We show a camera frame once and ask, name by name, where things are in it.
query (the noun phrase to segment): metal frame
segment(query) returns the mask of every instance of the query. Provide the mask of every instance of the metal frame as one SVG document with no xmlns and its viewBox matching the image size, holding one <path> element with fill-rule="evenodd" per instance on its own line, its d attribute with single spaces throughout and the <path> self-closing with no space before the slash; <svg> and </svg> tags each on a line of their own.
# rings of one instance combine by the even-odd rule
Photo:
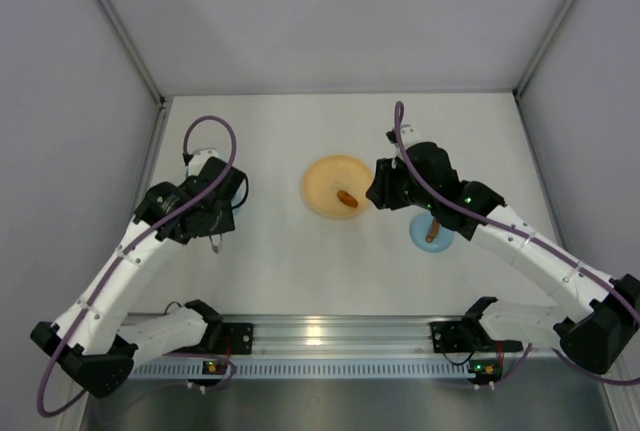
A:
<svg viewBox="0 0 640 431">
<path fill-rule="evenodd" d="M 130 315 L 125 323 L 134 325 L 157 316 Z M 252 354 L 233 355 L 240 379 L 467 379 L 472 377 L 467 366 L 455 365 L 433 349 L 430 323 L 451 319 L 232 315 L 225 316 L 225 323 L 254 325 Z M 509 353 L 507 358 L 519 354 Z M 553 356 L 540 350 L 533 354 Z M 448 356 L 454 363 L 467 357 L 468 352 Z M 494 353 L 474 354 L 474 359 L 495 358 Z M 207 356 L 162 357 L 139 368 L 130 379 L 211 378 L 202 374 L 202 363 L 207 359 Z"/>
<path fill-rule="evenodd" d="M 545 32 L 544 37 L 542 38 L 542 41 L 538 45 L 536 52 L 533 54 L 531 60 L 527 64 L 524 74 L 520 78 L 520 81 L 518 82 L 518 85 L 514 90 L 516 102 L 520 101 L 520 99 L 522 98 L 522 95 L 527 90 L 527 87 L 529 86 L 529 83 L 531 83 L 531 80 L 533 79 L 536 71 L 538 70 L 538 67 L 542 63 L 542 60 L 544 59 L 544 57 L 549 52 L 549 49 L 551 48 L 553 43 L 556 41 L 556 39 L 560 35 L 560 32 L 562 31 L 567 20 L 571 16 L 571 11 L 573 11 L 577 2 L 578 0 L 562 1 L 562 4 L 558 8 L 558 11 L 556 11 L 556 14 L 553 17 L 553 20 L 551 21 L 549 28 L 547 28 L 547 31 Z"/>
<path fill-rule="evenodd" d="M 164 130 L 167 126 L 169 112 L 171 111 L 172 104 L 173 99 L 166 101 L 164 105 L 158 110 L 155 122 L 153 123 L 151 136 L 149 137 L 149 143 L 147 144 L 147 150 L 145 153 L 144 161 L 142 163 L 142 170 L 140 171 L 140 176 L 138 178 L 138 186 L 136 187 L 135 197 L 133 201 L 134 207 L 137 206 L 138 203 L 142 200 L 144 194 L 149 188 L 149 183 L 151 182 L 151 177 L 153 176 L 153 171 L 156 167 L 158 153 L 160 152 L 160 144 L 162 143 L 162 138 L 164 137 Z"/>
<path fill-rule="evenodd" d="M 140 79 L 142 79 L 142 82 L 147 88 L 147 91 L 149 91 L 151 98 L 156 103 L 158 109 L 161 109 L 165 99 L 160 93 L 153 76 L 151 76 L 147 65 L 144 63 L 122 20 L 118 16 L 116 9 L 113 4 L 111 4 L 111 0 L 95 0 L 95 2 L 100 12 L 106 18 L 107 23 L 113 30 L 126 55 L 131 60 L 131 64 L 133 64 L 134 69 L 140 76 Z"/>
<path fill-rule="evenodd" d="M 137 202 L 144 194 L 152 178 L 164 129 L 171 110 L 171 103 L 166 103 L 165 97 L 160 92 L 111 1 L 95 0 L 95 2 L 131 60 L 134 69 L 140 76 L 158 110 L 135 195 Z M 538 159 L 536 144 L 529 132 L 527 119 L 520 109 L 519 102 L 540 64 L 570 18 L 577 2 L 578 0 L 563 0 L 544 38 L 541 40 L 517 87 L 513 91 L 534 164 L 545 193 L 556 237 L 558 242 L 568 249 L 570 249 L 570 243 L 561 226 L 548 179 L 544 175 L 543 168 L 539 165 L 540 160 Z M 131 317 L 132 321 L 135 321 L 135 319 L 136 316 Z M 267 357 L 284 359 L 348 357 L 350 359 L 362 359 L 365 355 L 367 357 L 374 355 L 393 359 L 415 359 L 416 356 L 421 356 L 429 359 L 434 358 L 436 355 L 433 353 L 433 349 L 425 346 L 425 343 L 430 346 L 431 342 L 426 323 L 443 318 L 241 316 L 229 317 L 227 321 L 232 322 L 234 319 L 256 323 L 257 336 L 254 342 L 254 353 L 257 351 L 257 354 L 254 356 L 265 359 Z M 309 330 L 314 328 L 320 329 L 324 334 L 321 337 L 309 336 Z M 533 354 L 534 356 L 547 356 L 546 353 L 541 353 L 540 351 L 535 351 Z M 629 376 L 626 372 L 624 360 L 619 359 L 616 362 L 612 368 L 611 375 L 618 379 L 628 379 Z M 638 422 L 640 422 L 640 403 L 636 391 L 633 388 L 612 386 L 605 386 L 605 391 L 618 428 L 621 431 L 637 429 Z M 81 409 L 84 406 L 76 406 L 75 408 Z M 59 429 L 77 429 L 76 424 L 80 422 L 81 417 L 82 413 L 72 413 L 71 415 L 65 413 L 62 416 L 63 419 L 60 422 Z"/>
</svg>

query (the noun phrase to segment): black mounting bracket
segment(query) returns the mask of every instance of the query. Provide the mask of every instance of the black mounting bracket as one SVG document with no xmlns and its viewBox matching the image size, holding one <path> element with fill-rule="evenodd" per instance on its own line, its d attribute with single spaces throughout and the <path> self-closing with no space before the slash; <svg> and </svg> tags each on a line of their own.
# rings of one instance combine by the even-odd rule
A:
<svg viewBox="0 0 640 431">
<path fill-rule="evenodd" d="M 176 353 L 186 354 L 219 354 L 221 356 L 241 355 L 247 356 L 253 350 L 253 323 L 221 323 L 220 337 L 211 349 L 203 349 L 201 346 L 180 348 Z"/>
<path fill-rule="evenodd" d="M 466 333 L 462 332 L 464 326 L 461 319 L 451 321 L 434 321 L 429 323 L 431 327 L 431 340 L 433 350 L 436 353 L 470 353 L 476 352 L 497 352 L 495 341 L 490 341 L 482 349 L 475 349 Z M 517 353 L 523 350 L 520 341 L 502 341 L 502 351 L 505 353 Z"/>
</svg>

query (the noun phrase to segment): metal edge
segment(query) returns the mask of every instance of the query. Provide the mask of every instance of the metal edge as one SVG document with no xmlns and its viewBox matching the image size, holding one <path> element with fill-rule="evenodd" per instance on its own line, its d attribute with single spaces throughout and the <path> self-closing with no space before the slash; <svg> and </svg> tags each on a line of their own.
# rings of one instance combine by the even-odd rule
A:
<svg viewBox="0 0 640 431">
<path fill-rule="evenodd" d="M 169 101 L 165 102 L 164 106 L 162 106 L 162 108 L 156 115 L 156 120 L 153 125 L 151 137 L 149 139 L 149 144 L 147 145 L 147 150 L 142 164 L 142 170 L 140 172 L 140 177 L 138 178 L 138 186 L 136 187 L 133 201 L 134 206 L 136 206 L 142 200 L 144 194 L 147 192 L 149 183 L 151 182 L 172 105 L 173 99 L 170 99 Z"/>
<path fill-rule="evenodd" d="M 516 103 L 516 108 L 518 110 L 518 114 L 520 115 L 520 122 L 522 123 L 522 129 L 524 130 L 524 135 L 527 139 L 527 144 L 529 146 L 529 152 L 531 153 L 531 157 L 533 158 L 533 166 L 536 170 L 536 174 L 538 175 L 538 181 L 540 182 L 540 187 L 542 188 L 542 195 L 544 196 L 545 203 L 547 205 L 547 211 L 549 212 L 549 216 L 551 218 L 551 226 L 553 226 L 553 233 L 556 237 L 556 241 L 560 246 L 562 246 L 567 251 L 571 252 L 571 242 L 568 238 L 566 227 L 563 225 L 562 220 L 560 218 L 559 206 L 557 200 L 554 197 L 554 194 L 551 190 L 551 184 L 549 176 L 544 171 L 544 166 L 541 165 L 541 156 L 540 156 L 540 148 L 533 137 L 533 133 L 531 132 L 531 126 L 529 121 L 527 120 L 526 114 L 523 112 L 522 107 L 518 98 L 515 96 L 514 91 L 514 100 Z"/>
<path fill-rule="evenodd" d="M 563 0 L 560 7 L 556 11 L 553 19 L 551 20 L 551 24 L 547 28 L 542 41 L 536 48 L 535 53 L 533 54 L 531 60 L 527 64 L 525 71 L 518 82 L 518 85 L 515 88 L 515 96 L 516 101 L 519 101 L 522 98 L 523 94 L 527 90 L 527 87 L 531 83 L 538 67 L 542 63 L 542 60 L 549 52 L 549 49 L 555 43 L 556 39 L 560 35 L 560 32 L 564 28 L 567 23 L 571 12 L 576 6 L 578 0 Z"/>
<path fill-rule="evenodd" d="M 223 92 L 221 90 L 174 90 L 175 93 L 171 93 L 175 97 L 229 97 L 229 96 L 308 96 L 308 95 L 353 95 L 353 94 L 500 94 L 500 93 L 512 93 L 513 87 L 510 86 L 481 86 L 481 87 L 469 87 L 469 86 L 452 86 L 452 87 L 437 87 L 437 88 L 299 88 L 299 89 L 276 89 L 276 90 L 252 90 L 246 92 L 240 92 L 238 90 L 229 90 Z"/>
<path fill-rule="evenodd" d="M 611 368 L 613 379 L 630 379 L 627 365 L 620 356 Z M 640 399 L 635 386 L 604 386 L 604 393 L 609 400 L 611 412 L 619 431 L 637 431 L 640 423 Z"/>
<path fill-rule="evenodd" d="M 159 314 L 131 314 L 127 325 L 153 319 Z M 448 320 L 442 316 L 273 316 L 228 315 L 226 323 L 254 325 L 253 353 L 234 359 L 412 359 L 438 358 L 433 350 L 429 323 Z M 456 360 L 468 353 L 451 353 Z M 495 353 L 477 353 L 490 358 Z M 521 353 L 507 353 L 517 358 Z M 535 358 L 553 358 L 550 350 L 535 349 Z"/>
<path fill-rule="evenodd" d="M 551 216 L 551 225 L 553 226 L 556 239 L 563 248 L 571 251 L 571 243 L 565 228 L 561 223 L 558 213 L 559 208 L 553 197 L 553 193 L 551 192 L 549 179 L 544 172 L 544 167 L 540 166 L 539 148 L 537 147 L 536 141 L 530 132 L 526 115 L 523 113 L 518 99 L 515 99 L 515 101 L 522 121 L 522 127 L 527 138 L 527 143 L 529 144 L 531 156 L 533 157 L 536 173 L 543 190 L 544 199 L 549 210 L 549 215 Z M 629 379 L 629 373 L 627 372 L 623 356 L 620 356 L 611 368 L 611 377 L 619 380 Z M 640 423 L 640 398 L 638 397 L 635 388 L 633 386 L 623 387 L 609 385 L 605 385 L 603 388 L 618 429 L 620 431 L 637 430 L 638 423 Z"/>
<path fill-rule="evenodd" d="M 158 358 L 135 369 L 127 379 L 219 379 L 205 373 L 208 357 Z M 263 359 L 235 360 L 235 379 L 469 379 L 468 366 L 456 366 L 445 358 L 394 359 Z"/>
<path fill-rule="evenodd" d="M 69 388 L 67 390 L 67 399 L 65 402 L 71 401 L 76 394 L 82 391 L 82 388 L 78 386 L 73 380 L 69 380 Z M 57 431 L 77 431 L 82 427 L 82 418 L 84 417 L 89 394 L 85 393 L 82 398 L 58 418 L 56 425 Z"/>
<path fill-rule="evenodd" d="M 131 60 L 131 64 L 133 64 L 133 67 L 140 76 L 140 79 L 142 79 L 142 82 L 151 95 L 151 98 L 156 103 L 156 106 L 161 107 L 164 103 L 164 97 L 162 96 L 162 93 L 160 93 L 153 76 L 151 76 L 151 73 L 149 72 L 149 68 L 147 68 L 147 65 L 144 63 L 136 45 L 123 24 L 122 19 L 120 19 L 115 7 L 111 3 L 111 0 L 95 0 L 95 2 L 106 18 L 107 23 L 113 30 L 126 55 Z"/>
</svg>

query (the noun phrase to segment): white table surface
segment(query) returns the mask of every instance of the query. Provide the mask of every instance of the white table surface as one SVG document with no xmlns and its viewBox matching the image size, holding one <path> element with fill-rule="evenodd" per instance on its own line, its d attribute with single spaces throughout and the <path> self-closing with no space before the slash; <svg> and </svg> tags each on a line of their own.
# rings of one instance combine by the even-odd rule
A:
<svg viewBox="0 0 640 431">
<path fill-rule="evenodd" d="M 350 154 L 372 170 L 394 147 L 384 133 L 397 99 L 405 123 L 449 153 L 461 179 L 487 184 L 553 238 L 549 214 L 510 94 L 285 95 L 179 97 L 173 102 L 152 184 L 184 179 L 182 138 L 199 116 L 227 119 L 238 138 L 235 166 L 249 175 L 237 229 L 214 255 L 194 240 L 154 278 L 134 312 L 160 312 L 169 301 L 202 299 L 221 313 L 449 315 L 481 296 L 550 304 L 517 271 L 456 236 L 441 254 L 409 238 L 422 211 L 378 211 L 348 220 L 315 214 L 301 179 L 316 159 Z M 229 153 L 212 122 L 193 133 L 191 149 Z"/>
</svg>

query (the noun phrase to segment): orange plate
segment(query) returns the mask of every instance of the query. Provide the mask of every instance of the orange plate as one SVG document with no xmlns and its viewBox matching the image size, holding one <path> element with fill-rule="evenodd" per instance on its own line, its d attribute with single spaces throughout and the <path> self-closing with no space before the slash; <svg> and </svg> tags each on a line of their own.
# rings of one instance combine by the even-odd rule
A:
<svg viewBox="0 0 640 431">
<path fill-rule="evenodd" d="M 336 154 L 311 165 L 304 175 L 302 191 L 313 210 L 329 218 L 350 218 L 371 204 L 365 197 L 373 183 L 373 173 L 357 158 Z M 357 208 L 342 204 L 336 195 L 343 190 L 356 198 Z"/>
</svg>

